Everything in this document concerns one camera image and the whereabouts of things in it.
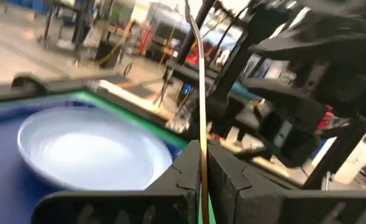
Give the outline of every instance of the black cable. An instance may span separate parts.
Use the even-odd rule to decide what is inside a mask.
[[[234,22],[239,19],[239,16],[245,11],[245,9],[247,9],[248,7],[250,6],[250,4],[246,5],[243,9],[241,9],[238,14],[234,17],[234,19],[231,21],[231,23],[228,25],[226,31],[223,33],[223,35],[221,36],[220,40],[219,40],[219,43],[217,44],[216,48],[214,49],[214,51],[212,51],[212,54],[210,55],[210,60],[208,62],[208,64],[206,65],[206,69],[209,68],[210,66],[210,63],[212,62],[212,59],[214,56],[216,56],[217,54],[217,51],[219,50],[220,48],[220,45],[222,43],[222,41],[224,40],[224,38],[226,37],[228,31],[230,30],[230,28],[232,27],[232,25],[234,24]]]

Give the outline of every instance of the red component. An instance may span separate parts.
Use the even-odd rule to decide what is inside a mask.
[[[326,112],[325,117],[322,119],[322,121],[318,125],[318,130],[326,129],[327,126],[329,125],[330,120],[332,120],[333,118],[335,118],[334,114],[331,112],[331,110],[333,108],[331,106],[327,106],[327,109],[329,111]]]
[[[144,33],[142,34],[141,43],[139,46],[139,54],[143,55],[143,54],[145,54],[145,51],[147,50],[147,45],[150,41],[150,37],[152,34],[152,26],[147,25],[146,21],[143,21],[143,23],[141,25],[142,25],[142,27],[146,27]]]
[[[187,58],[186,58],[186,61],[187,61],[188,63],[194,64],[194,65],[198,64],[198,60],[199,60],[199,57],[198,57],[198,55],[196,55],[196,54],[194,54],[194,55],[189,55],[189,56],[187,56]]]
[[[220,137],[220,135],[215,134],[215,135],[213,136],[213,139],[214,139],[214,140],[220,140],[220,139],[221,139],[221,137]]]

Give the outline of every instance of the white container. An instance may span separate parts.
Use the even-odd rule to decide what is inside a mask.
[[[334,180],[351,183],[360,170],[366,166],[366,139],[362,139],[334,176]]]

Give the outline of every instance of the blue surface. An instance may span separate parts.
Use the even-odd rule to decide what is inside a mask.
[[[17,144],[39,177],[68,190],[145,190],[172,164],[158,137],[98,108],[35,113]]]
[[[32,8],[32,0],[20,0],[19,5],[30,9]]]
[[[30,115],[61,106],[91,106],[71,99],[42,100],[0,108],[0,224],[27,224],[35,205],[46,195],[60,189],[39,181],[20,157],[17,132]],[[173,160],[180,152],[167,143]]]
[[[19,4],[20,1],[19,0],[8,0],[9,3],[13,3],[13,4]]]
[[[311,158],[315,159],[315,157],[318,155],[318,153],[320,152],[320,150],[322,149],[322,147],[325,145],[327,139],[323,139],[321,141],[321,143],[319,144],[318,148],[316,148],[313,153],[311,154]]]
[[[44,0],[33,0],[32,9],[36,12],[45,14],[48,12],[49,7],[45,5]]]

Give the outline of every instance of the black clamp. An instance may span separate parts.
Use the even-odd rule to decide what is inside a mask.
[[[48,94],[45,83],[30,72],[16,74],[11,83],[11,88],[33,88],[38,95]]]

